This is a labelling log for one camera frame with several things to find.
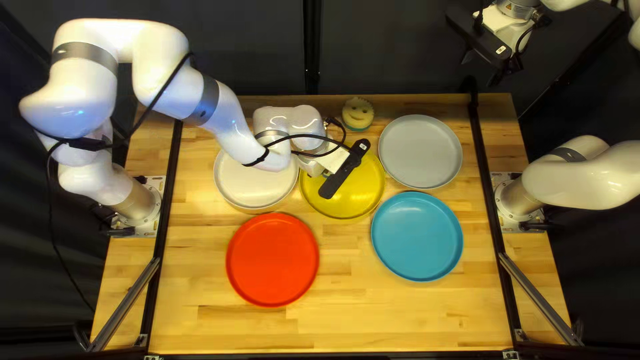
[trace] yellow plate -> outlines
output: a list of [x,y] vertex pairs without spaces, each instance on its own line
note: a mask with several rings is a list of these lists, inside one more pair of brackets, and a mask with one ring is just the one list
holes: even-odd
[[363,156],[360,166],[353,169],[331,199],[318,195],[326,180],[323,176],[309,177],[300,171],[300,190],[305,200],[319,213],[332,218],[350,219],[375,209],[385,190],[385,170],[372,152]]

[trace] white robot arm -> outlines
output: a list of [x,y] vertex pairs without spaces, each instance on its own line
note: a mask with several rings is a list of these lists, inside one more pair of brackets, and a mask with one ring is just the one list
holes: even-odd
[[529,164],[522,176],[498,186],[496,205],[505,216],[526,221],[544,204],[604,210],[640,195],[640,140],[609,147],[578,136]]
[[[49,82],[21,100],[20,112],[39,131],[47,149],[57,142],[56,137],[110,141],[113,134],[109,117],[115,106],[118,63],[132,63],[134,92],[148,106],[188,51],[182,32],[158,22],[66,22],[54,38]],[[265,134],[264,143],[287,134],[325,135],[323,121],[313,107],[279,109],[277,114],[258,113],[256,133],[280,131]],[[291,161],[288,140],[267,151],[249,130],[233,91],[192,68],[189,61],[176,73],[153,110],[214,133],[222,148],[240,163],[259,161],[256,168],[277,172]],[[294,139],[294,143],[301,150],[324,145],[322,140],[306,138]],[[153,196],[121,167],[112,165],[107,150],[92,152],[65,144],[52,156],[61,165],[59,181],[67,191],[89,196],[127,218],[141,219],[153,210]]]
[[[496,37],[507,44],[514,52],[518,39],[525,34],[518,46],[517,51],[522,51],[527,45],[530,33],[525,33],[535,25],[538,10],[544,5],[554,12],[563,12],[580,6],[589,0],[496,0],[494,3],[483,9],[483,25],[489,29]],[[618,8],[624,9],[624,2],[618,2]],[[640,15],[640,1],[629,0],[629,15],[635,21]],[[628,35],[629,42],[640,50],[640,24],[634,24]]]

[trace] white plate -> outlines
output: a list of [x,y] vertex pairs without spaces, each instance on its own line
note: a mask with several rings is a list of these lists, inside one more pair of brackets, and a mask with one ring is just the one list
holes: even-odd
[[226,201],[239,208],[268,208],[284,199],[298,180],[298,163],[291,157],[280,172],[246,167],[221,150],[213,165],[214,181]]
[[427,115],[393,120],[380,135],[378,154],[391,177],[415,189],[445,185],[462,166],[462,146],[456,134]]

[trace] sponge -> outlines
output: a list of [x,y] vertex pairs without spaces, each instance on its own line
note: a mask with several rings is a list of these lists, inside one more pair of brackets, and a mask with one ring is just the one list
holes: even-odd
[[365,131],[373,122],[373,106],[361,97],[354,97],[342,107],[342,120],[353,131]]

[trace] gray plate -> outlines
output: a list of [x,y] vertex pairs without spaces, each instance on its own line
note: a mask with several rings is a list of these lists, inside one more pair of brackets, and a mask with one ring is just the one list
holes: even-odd
[[380,135],[378,154],[391,177],[415,189],[445,185],[462,166],[462,146],[456,134],[427,115],[393,120]]

